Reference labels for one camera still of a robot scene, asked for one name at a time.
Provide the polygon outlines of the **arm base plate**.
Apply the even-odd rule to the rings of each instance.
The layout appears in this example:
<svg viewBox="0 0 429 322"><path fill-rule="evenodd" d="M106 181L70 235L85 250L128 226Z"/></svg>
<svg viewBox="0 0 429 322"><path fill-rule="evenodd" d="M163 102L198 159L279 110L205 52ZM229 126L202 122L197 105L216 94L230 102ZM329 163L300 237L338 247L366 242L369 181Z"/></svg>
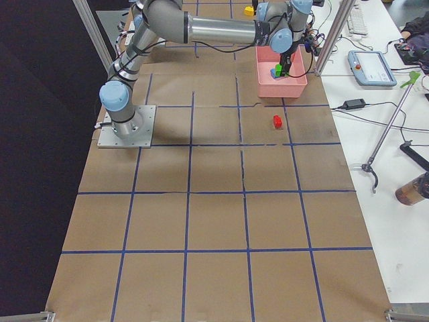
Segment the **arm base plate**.
<svg viewBox="0 0 429 322"><path fill-rule="evenodd" d="M156 119L155 105L136 105L133 119L126 123L111 121L105 114L105 123L98 138L99 148L151 148Z"/></svg>

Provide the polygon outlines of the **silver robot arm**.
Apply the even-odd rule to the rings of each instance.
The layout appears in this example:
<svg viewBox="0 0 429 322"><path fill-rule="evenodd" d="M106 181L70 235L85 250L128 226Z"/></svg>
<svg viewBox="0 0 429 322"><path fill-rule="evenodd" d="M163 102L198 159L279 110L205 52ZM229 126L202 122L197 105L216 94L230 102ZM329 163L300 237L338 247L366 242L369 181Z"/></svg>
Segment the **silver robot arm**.
<svg viewBox="0 0 429 322"><path fill-rule="evenodd" d="M292 56L304 37L312 1L258 3L256 18L244 21L192 16L181 1L137 1L142 21L126 48L112 63L108 79L99 91L111 118L113 133L127 139L143 126L143 117L131 102L139 70L151 49L162 40L177 44L209 42L269 46L280 56L274 77L289 77Z"/></svg>

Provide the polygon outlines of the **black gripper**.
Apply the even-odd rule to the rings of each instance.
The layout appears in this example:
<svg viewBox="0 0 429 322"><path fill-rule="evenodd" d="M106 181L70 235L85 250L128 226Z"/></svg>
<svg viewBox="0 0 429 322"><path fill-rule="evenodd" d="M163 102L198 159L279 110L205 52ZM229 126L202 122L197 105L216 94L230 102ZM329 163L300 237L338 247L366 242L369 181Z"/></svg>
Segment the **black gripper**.
<svg viewBox="0 0 429 322"><path fill-rule="evenodd" d="M298 41L293 41L290 48L280 54L280 64L282 66L282 76L289 75L291 64L294 61L294 55L300 44L304 45L307 53L313 53L314 37L309 33L305 33Z"/></svg>

